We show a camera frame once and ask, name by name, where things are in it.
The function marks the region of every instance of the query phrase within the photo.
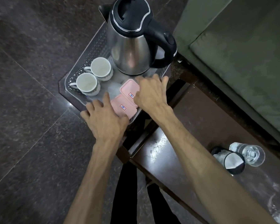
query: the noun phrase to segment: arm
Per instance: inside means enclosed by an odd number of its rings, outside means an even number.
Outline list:
[[[211,217],[218,224],[275,223],[263,207],[187,131],[166,101],[168,77],[162,82],[138,78],[135,103],[160,126],[179,158],[183,170]]]
[[[101,223],[101,210],[111,162],[127,128],[127,116],[118,117],[110,103],[109,94],[87,103],[81,116],[91,129],[96,143],[86,173],[69,209],[64,224]]]

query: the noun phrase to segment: hand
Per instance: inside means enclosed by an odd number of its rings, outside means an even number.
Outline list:
[[[134,102],[152,118],[160,114],[162,109],[166,109],[167,97],[166,88],[169,78],[163,77],[161,80],[157,74],[152,78],[136,77],[140,85],[140,91],[135,95]]]
[[[93,103],[86,104],[86,109],[80,115],[92,131],[96,142],[119,144],[129,124],[129,118],[126,115],[118,117],[115,114],[108,92],[104,94],[103,103],[94,100]]]

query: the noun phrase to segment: black kettle handle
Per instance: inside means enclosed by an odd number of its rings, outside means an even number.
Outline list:
[[[152,19],[144,32],[144,37],[160,46],[165,51],[163,59],[155,59],[151,67],[163,68],[171,64],[177,53],[177,46],[174,37],[159,22]]]

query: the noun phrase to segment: leg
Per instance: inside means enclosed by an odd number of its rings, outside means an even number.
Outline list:
[[[137,168],[127,162],[122,166],[113,200],[110,224],[137,224]]]
[[[147,187],[147,192],[153,207],[153,218],[156,224],[180,224],[178,218],[172,213],[157,184]]]

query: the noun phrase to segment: person's left hand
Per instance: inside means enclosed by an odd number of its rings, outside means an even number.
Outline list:
[[[114,142],[118,146],[129,124],[129,118],[126,115],[118,117],[115,114],[108,92],[104,94],[103,103],[94,100],[93,103],[86,104],[86,109],[80,115],[92,131],[96,142]]]

